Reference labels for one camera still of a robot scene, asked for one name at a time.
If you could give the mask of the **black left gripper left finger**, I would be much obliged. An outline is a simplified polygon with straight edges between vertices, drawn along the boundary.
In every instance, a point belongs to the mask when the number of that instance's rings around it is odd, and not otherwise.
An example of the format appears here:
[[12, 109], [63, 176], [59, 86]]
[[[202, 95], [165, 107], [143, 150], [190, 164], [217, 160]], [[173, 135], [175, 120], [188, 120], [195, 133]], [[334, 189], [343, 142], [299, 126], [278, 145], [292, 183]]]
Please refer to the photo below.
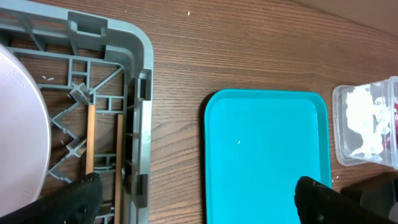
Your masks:
[[103, 203], [103, 185], [92, 172], [46, 197], [1, 217], [4, 224], [93, 223]]

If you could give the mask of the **white round plate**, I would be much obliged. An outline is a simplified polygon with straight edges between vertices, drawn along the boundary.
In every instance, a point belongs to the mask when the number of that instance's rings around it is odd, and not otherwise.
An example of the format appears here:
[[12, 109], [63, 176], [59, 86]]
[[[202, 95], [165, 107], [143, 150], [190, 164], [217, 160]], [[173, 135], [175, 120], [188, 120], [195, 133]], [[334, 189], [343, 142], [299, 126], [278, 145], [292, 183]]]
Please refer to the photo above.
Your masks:
[[25, 66], [1, 47], [1, 215], [37, 200], [50, 159], [49, 113]]

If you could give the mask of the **red snack wrapper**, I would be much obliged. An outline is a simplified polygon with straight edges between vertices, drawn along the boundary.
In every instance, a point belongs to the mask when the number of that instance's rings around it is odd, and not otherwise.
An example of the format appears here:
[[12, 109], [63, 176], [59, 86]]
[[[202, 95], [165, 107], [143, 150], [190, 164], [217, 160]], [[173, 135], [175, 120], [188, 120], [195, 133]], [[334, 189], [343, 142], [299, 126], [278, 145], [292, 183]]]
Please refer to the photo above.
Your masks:
[[389, 130], [384, 134], [382, 145], [384, 147], [397, 148], [397, 98], [394, 98], [392, 111], [389, 113], [389, 122], [387, 127]]

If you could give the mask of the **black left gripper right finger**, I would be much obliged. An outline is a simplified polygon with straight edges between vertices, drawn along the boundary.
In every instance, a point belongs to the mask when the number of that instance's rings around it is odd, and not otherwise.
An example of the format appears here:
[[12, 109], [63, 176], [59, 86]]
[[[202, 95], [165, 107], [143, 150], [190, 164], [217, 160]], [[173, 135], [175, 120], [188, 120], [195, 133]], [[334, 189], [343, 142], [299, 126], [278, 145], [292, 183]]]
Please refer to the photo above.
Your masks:
[[307, 176], [298, 180], [294, 202], [301, 224], [394, 224]]

